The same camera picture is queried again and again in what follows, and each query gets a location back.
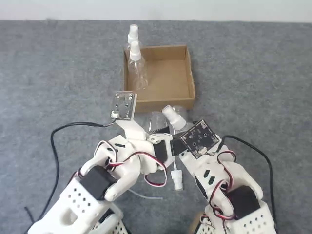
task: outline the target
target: open cardboard box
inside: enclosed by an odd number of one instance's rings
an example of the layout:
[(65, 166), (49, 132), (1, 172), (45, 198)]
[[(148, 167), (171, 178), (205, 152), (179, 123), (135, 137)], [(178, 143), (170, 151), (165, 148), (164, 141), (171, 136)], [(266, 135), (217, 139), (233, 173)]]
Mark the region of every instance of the open cardboard box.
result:
[(195, 86), (187, 46), (148, 46), (141, 52), (146, 60), (149, 85), (138, 91), (131, 87), (128, 58), (124, 52), (124, 90), (137, 93), (136, 112), (161, 111), (166, 105), (192, 109)]

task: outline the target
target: gray carpet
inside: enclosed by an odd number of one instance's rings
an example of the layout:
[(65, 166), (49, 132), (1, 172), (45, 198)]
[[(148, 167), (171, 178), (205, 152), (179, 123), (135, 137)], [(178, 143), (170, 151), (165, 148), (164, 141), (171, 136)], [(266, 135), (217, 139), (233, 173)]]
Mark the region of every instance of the gray carpet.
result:
[[(258, 146), (272, 160), (280, 234), (312, 232), (312, 24), (142, 21), (145, 45), (189, 46), (196, 85), (194, 119), (219, 134)], [(127, 21), (0, 21), (0, 232), (21, 234), (52, 189), (55, 165), (49, 137), (71, 121), (106, 123), (113, 91), (122, 85), (121, 48)], [(146, 116), (137, 115), (140, 123)], [(120, 133), (68, 128), (56, 136), (60, 182), (93, 154), (97, 142)], [(269, 199), (265, 160), (231, 140), (238, 162)], [(184, 171), (182, 192), (133, 187), (163, 201), (126, 192), (117, 200), (134, 234), (186, 233), (206, 202)]]

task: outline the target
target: wall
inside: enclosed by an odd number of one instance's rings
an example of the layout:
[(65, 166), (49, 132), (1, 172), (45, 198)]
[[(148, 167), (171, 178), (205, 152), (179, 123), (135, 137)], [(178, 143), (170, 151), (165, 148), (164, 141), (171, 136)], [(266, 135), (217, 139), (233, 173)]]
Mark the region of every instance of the wall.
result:
[(312, 22), (312, 0), (0, 0), (2, 20)]

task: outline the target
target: black cable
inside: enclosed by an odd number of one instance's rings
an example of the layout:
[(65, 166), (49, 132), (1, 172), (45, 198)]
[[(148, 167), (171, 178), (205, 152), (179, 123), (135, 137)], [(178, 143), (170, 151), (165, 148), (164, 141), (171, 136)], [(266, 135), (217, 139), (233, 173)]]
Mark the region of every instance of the black cable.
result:
[(269, 171), (270, 171), (270, 195), (271, 195), (271, 205), (272, 205), (272, 215), (273, 215), (273, 219), (275, 222), (275, 227), (276, 227), (276, 232), (277, 232), (277, 218), (276, 218), (276, 208), (275, 208), (275, 200), (274, 200), (274, 192), (273, 192), (273, 168), (272, 168), (272, 164), (270, 159), (268, 158), (268, 156), (262, 152), (261, 150), (259, 150), (258, 148), (256, 148), (255, 146), (251, 145), (250, 143), (236, 137), (236, 136), (232, 136), (232, 135), (225, 135), (222, 137), (222, 140), (218, 146), (218, 149), (216, 150), (217, 152), (219, 152), (222, 148), (222, 146), (224, 145), (225, 139), (226, 138), (231, 138), (231, 139), (235, 139), (245, 145), (247, 145), (248, 147), (252, 148), (253, 150), (257, 151), (259, 154), (261, 154), (265, 160), (268, 163), (269, 166)]
[(33, 217), (33, 214), (30, 212), (29, 208), (27, 206), (24, 206), (24, 210), (26, 210), (26, 212), (27, 212), (27, 214), (28, 214), (28, 216), (30, 218), (31, 223), (34, 224), (35, 223), (35, 219)]
[[(39, 218), (37, 219), (37, 221), (41, 220), (46, 212), (46, 210), (48, 209), (48, 206), (52, 200), (52, 197), (55, 193), (55, 190), (58, 186), (58, 183), (59, 183), (59, 156), (58, 156), (58, 153), (57, 153), (57, 150), (55, 148), (55, 144), (54, 144), (54, 134), (57, 133), (58, 131), (64, 129), (64, 128), (67, 128), (67, 127), (71, 127), (71, 126), (79, 126), (79, 125), (85, 125), (85, 126), (91, 126), (91, 127), (100, 127), (100, 128), (106, 128), (108, 126), (111, 126), (115, 123), (115, 119), (113, 120), (113, 122), (109, 123), (109, 124), (98, 124), (98, 123), (93, 123), (93, 122), (72, 122), (72, 123), (68, 123), (68, 124), (65, 124), (63, 126), (60, 126), (56, 129), (54, 129), (51, 133), (51, 136), (50, 136), (50, 141), (51, 141), (51, 147), (52, 147), (52, 150), (53, 150), (53, 155), (54, 155), (54, 161), (55, 161), (55, 167), (56, 167), (56, 177), (55, 177), (55, 182), (54, 182), (54, 186), (52, 188), (52, 191), (50, 193), (50, 196), (39, 216)], [(33, 219), (33, 216), (31, 214), (31, 212), (28, 210), (28, 208), (26, 209), (28, 215), (30, 218)], [(31, 228), (31, 226), (29, 226), (27, 228), (27, 230), (24, 232), (25, 234), (28, 232), (28, 230)]]

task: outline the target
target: white robot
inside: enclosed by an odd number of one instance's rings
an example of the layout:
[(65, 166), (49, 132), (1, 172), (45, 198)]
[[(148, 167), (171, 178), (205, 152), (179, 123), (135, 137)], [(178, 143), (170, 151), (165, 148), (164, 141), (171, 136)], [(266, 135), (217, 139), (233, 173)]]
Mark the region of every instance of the white robot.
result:
[[(127, 234), (123, 213), (114, 200), (136, 183), (140, 173), (148, 184), (165, 186), (166, 168), (176, 156), (208, 202), (195, 233), (276, 233), (268, 205), (262, 201), (261, 187), (235, 163), (235, 153), (218, 135), (207, 135), (205, 130), (210, 129), (204, 121), (179, 138), (168, 133), (147, 134), (133, 120), (136, 98), (134, 93), (115, 94), (111, 116), (124, 129), (125, 138), (119, 135), (101, 141), (94, 157), (77, 171), (54, 206), (32, 225), (29, 234)], [(213, 144), (194, 146), (194, 137), (199, 137), (200, 142), (200, 134), (209, 137)], [(148, 179), (148, 174), (157, 170), (164, 171), (162, 183)]]

